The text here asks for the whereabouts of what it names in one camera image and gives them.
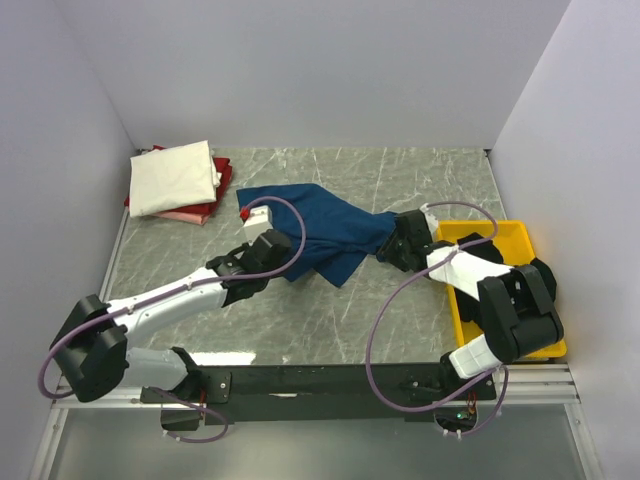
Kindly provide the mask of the blue t shirt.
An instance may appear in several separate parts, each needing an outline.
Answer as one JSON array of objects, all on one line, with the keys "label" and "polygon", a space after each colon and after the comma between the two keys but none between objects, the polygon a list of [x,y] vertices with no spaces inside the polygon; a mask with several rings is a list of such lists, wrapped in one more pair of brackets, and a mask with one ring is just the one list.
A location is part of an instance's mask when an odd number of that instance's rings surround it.
[{"label": "blue t shirt", "polygon": [[314,271],[336,288],[343,286],[368,255],[375,255],[395,227],[392,212],[370,213],[312,184],[271,185],[236,191],[241,207],[267,205],[272,225],[287,235],[292,249],[306,243],[298,260],[284,272],[294,282]]}]

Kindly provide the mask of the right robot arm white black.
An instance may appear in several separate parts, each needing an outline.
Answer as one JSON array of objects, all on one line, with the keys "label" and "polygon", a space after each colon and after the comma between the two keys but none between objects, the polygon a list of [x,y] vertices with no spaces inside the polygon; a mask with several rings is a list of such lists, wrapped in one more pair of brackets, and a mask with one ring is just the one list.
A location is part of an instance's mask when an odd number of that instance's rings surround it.
[{"label": "right robot arm white black", "polygon": [[486,233],[459,240],[442,237],[442,221],[431,205],[396,215],[381,259],[415,278],[452,289],[457,310],[468,310],[480,330],[472,340],[444,354],[438,365],[444,395],[460,399],[474,378],[562,342],[564,327],[555,307],[557,282],[547,264],[534,257],[510,265],[500,251],[500,225],[484,221]]}]

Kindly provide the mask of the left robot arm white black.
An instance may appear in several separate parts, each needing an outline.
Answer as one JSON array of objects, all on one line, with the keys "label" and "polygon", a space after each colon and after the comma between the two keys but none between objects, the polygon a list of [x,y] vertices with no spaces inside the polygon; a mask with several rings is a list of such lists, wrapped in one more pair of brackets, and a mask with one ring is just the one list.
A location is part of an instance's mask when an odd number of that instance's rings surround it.
[{"label": "left robot arm white black", "polygon": [[50,351],[71,395],[98,400],[119,385],[159,387],[176,401],[193,399],[200,378],[179,348],[144,349],[140,343],[190,316],[228,307],[263,291],[281,273],[290,239],[267,230],[186,277],[129,298],[79,300],[54,337]]}]

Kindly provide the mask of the black t shirt in bin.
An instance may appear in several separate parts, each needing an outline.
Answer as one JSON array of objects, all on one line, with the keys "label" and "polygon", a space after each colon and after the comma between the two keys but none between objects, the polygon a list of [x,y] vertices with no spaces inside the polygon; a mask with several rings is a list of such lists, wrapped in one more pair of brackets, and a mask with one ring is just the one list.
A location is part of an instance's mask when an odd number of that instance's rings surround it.
[{"label": "black t shirt in bin", "polygon": [[[539,271],[551,299],[555,301],[557,295],[557,281],[551,271],[551,268],[537,257],[534,257],[530,264]],[[483,328],[483,319],[479,302],[457,288],[454,289],[454,292],[461,321],[464,323],[474,322],[479,328]]]}]

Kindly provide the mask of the yellow plastic bin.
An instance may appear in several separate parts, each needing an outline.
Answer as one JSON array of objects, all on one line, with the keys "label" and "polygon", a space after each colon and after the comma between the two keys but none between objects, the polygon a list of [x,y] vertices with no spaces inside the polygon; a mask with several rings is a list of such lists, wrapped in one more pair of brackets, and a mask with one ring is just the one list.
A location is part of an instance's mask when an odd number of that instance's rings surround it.
[{"label": "yellow plastic bin", "polygon": [[[498,233],[493,239],[494,246],[501,253],[507,265],[516,266],[529,263],[535,257],[526,226],[517,220],[498,220]],[[456,243],[458,239],[471,233],[488,236],[493,230],[486,220],[445,220],[441,221],[435,233],[437,240]],[[482,334],[482,330],[474,322],[462,322],[454,288],[446,286],[456,346],[461,347]],[[564,357],[567,354],[565,340],[539,349],[523,358],[523,361],[543,361]]]}]

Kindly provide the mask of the black base beam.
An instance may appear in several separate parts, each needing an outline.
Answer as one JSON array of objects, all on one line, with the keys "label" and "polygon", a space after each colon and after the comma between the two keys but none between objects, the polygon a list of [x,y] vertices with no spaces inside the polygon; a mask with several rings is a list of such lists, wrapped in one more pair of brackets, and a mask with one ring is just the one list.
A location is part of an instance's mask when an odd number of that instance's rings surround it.
[{"label": "black base beam", "polygon": [[[173,391],[203,404],[229,423],[257,421],[405,418],[428,421],[384,405],[373,393],[362,365],[200,366],[197,381]],[[446,382],[436,363],[372,367],[381,392],[394,403],[418,407],[453,393],[464,383]]]}]

